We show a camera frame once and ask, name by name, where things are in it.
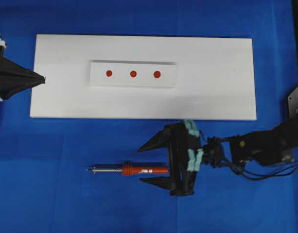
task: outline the blue fabric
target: blue fabric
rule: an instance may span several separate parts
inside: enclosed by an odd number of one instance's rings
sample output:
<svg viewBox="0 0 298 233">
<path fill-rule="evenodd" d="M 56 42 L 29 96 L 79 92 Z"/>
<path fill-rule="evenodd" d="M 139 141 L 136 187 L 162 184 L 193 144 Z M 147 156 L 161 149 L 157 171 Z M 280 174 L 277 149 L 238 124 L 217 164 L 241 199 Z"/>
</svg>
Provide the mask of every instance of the blue fabric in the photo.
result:
<svg viewBox="0 0 298 233">
<path fill-rule="evenodd" d="M 37 33 L 251 37 L 258 120 L 197 121 L 206 136 L 274 127 L 298 83 L 288 0 L 4 0 L 0 33 L 5 57 L 30 69 Z M 134 176 L 93 176 L 86 165 L 167 162 L 166 150 L 136 150 L 176 121 L 31 119 L 30 99 L 0 108 L 0 232 L 298 232 L 298 173 L 254 183 L 202 166 L 184 198 Z"/>
</svg>

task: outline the raised white block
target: raised white block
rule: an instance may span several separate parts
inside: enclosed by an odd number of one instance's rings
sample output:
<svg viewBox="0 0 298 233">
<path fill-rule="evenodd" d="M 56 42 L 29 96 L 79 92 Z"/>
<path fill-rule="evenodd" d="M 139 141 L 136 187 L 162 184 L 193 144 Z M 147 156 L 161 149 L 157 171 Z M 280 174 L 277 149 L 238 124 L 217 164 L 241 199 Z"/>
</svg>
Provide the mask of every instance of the raised white block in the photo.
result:
<svg viewBox="0 0 298 233">
<path fill-rule="evenodd" d="M 92 85 L 96 61 L 167 65 L 177 81 Z M 34 70 L 46 84 L 32 90 L 32 117 L 256 119 L 251 39 L 37 35 Z"/>
<path fill-rule="evenodd" d="M 152 63 L 92 62 L 90 84 L 167 88 L 176 85 L 176 66 Z"/>
</svg>

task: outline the white roller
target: white roller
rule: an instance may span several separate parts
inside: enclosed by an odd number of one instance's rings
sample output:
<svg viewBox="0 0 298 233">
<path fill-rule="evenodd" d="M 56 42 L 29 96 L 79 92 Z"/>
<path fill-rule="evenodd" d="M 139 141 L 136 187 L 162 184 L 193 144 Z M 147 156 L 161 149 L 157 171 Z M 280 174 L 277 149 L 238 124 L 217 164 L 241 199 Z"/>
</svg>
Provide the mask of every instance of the white roller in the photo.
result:
<svg viewBox="0 0 298 233">
<path fill-rule="evenodd" d="M 6 43 L 4 40 L 0 40 L 0 46 L 3 46 L 4 49 L 6 48 Z"/>
</svg>

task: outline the black cable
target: black cable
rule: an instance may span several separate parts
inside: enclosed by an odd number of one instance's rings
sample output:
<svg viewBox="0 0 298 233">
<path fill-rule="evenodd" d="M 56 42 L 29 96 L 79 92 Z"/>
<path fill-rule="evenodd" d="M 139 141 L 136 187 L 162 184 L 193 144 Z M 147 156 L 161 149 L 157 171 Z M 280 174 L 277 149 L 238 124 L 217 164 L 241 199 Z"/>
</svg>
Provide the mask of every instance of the black cable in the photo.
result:
<svg viewBox="0 0 298 233">
<path fill-rule="evenodd" d="M 292 166 L 289 166 L 289 167 L 287 167 L 287 168 L 285 168 L 285 169 L 283 169 L 283 170 L 280 170 L 279 172 L 288 170 L 288 169 L 293 168 L 293 167 L 295 167 L 295 166 L 298 166 L 298 164 L 294 164 L 294 165 L 292 165 Z M 254 176 L 261 176 L 261 177 L 262 177 L 262 176 L 267 176 L 267 175 L 264 175 L 264 174 L 253 173 L 253 172 L 250 172 L 250 171 L 247 171 L 247 170 L 244 170 L 244 172 L 246 172 L 246 173 L 248 173 L 248 174 L 250 174 L 250 175 L 254 175 Z"/>
<path fill-rule="evenodd" d="M 208 143 L 208 141 L 206 140 L 204 134 L 203 134 L 203 131 L 199 130 L 199 133 L 201 134 L 202 136 L 202 139 L 204 140 L 204 142 Z"/>
<path fill-rule="evenodd" d="M 233 165 L 233 166 L 230 167 L 231 170 L 232 170 L 233 172 L 236 172 L 236 171 L 234 171 L 234 167 L 236 167 L 236 168 L 239 168 L 239 167 L 237 167 L 236 165 Z M 285 173 L 285 174 L 279 174 L 279 173 L 281 173 L 281 172 L 283 172 L 283 171 L 286 171 L 286 170 L 288 170 L 288 169 L 291 169 L 291 168 L 293 168 L 293 167 L 295 167 L 295 168 L 294 168 L 292 171 L 290 171 L 290 172 L 288 172 L 288 173 Z M 293 174 L 293 173 L 294 173 L 295 171 L 297 171 L 297 170 L 298 170 L 298 164 L 295 164 L 295 165 L 286 167 L 286 168 L 284 168 L 284 169 L 282 169 L 282 170 L 280 170 L 280 171 L 277 171 L 277 172 L 274 172 L 274 173 L 271 173 L 271 174 L 269 174 L 269 175 L 265 175 L 265 176 L 262 176 L 262 177 L 258 177 L 258 178 L 255 178 L 255 177 L 249 177 L 249 176 L 245 175 L 244 172 L 248 172 L 248 171 L 245 171 L 244 169 L 242 169 L 241 172 L 238 172 L 238 171 L 237 171 L 237 174 L 240 174 L 240 175 L 243 176 L 245 179 L 248 179 L 248 180 L 251 180 L 251 181 L 261 181 L 261 180 L 268 179 L 268 178 L 270 178 L 270 177 L 288 176 L 288 175 Z"/>
</svg>

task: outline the metal shaft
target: metal shaft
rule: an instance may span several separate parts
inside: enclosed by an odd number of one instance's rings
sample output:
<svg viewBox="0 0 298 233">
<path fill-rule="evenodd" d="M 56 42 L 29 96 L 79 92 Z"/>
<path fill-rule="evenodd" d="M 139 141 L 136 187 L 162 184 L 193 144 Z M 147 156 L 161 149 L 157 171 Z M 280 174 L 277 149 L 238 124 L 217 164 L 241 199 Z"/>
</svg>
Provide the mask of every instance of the metal shaft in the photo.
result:
<svg viewBox="0 0 298 233">
<path fill-rule="evenodd" d="M 92 172 L 122 172 L 122 168 L 96 168 L 93 169 L 87 169 L 86 171 L 92 171 Z"/>
</svg>

